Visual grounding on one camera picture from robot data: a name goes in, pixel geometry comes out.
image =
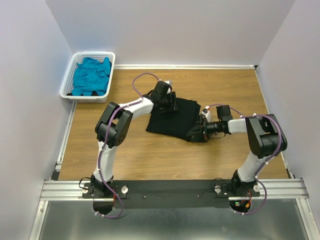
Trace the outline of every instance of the blue cloth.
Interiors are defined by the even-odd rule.
[[[73,76],[73,96],[91,96],[93,91],[99,96],[106,94],[111,71],[108,57],[103,63],[85,57],[82,64],[78,63],[77,66]]]

